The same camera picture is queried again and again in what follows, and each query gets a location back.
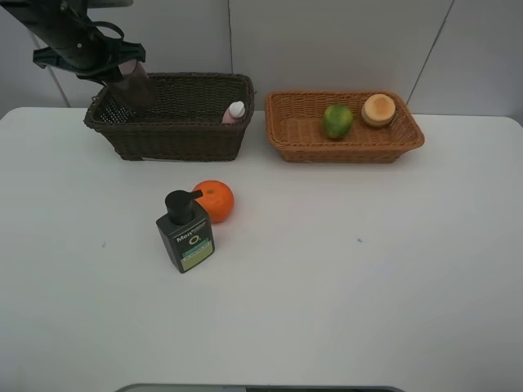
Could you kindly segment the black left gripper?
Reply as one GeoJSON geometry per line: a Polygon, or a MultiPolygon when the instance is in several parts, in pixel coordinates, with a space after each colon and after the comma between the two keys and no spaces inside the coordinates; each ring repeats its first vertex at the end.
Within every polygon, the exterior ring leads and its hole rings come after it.
{"type": "Polygon", "coordinates": [[[144,47],[116,38],[78,41],[65,49],[45,47],[33,53],[33,62],[40,68],[54,67],[98,83],[120,81],[118,67],[130,60],[144,62],[144,47]]]}

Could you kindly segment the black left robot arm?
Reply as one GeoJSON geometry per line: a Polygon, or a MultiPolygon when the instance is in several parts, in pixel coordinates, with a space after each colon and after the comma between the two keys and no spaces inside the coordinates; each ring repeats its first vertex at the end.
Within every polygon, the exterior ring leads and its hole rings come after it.
{"type": "Polygon", "coordinates": [[[62,69],[99,84],[123,80],[119,66],[145,62],[145,48],[126,42],[117,25],[91,20],[87,11],[131,5],[131,1],[1,2],[1,7],[47,44],[34,51],[36,65],[62,69]]]}

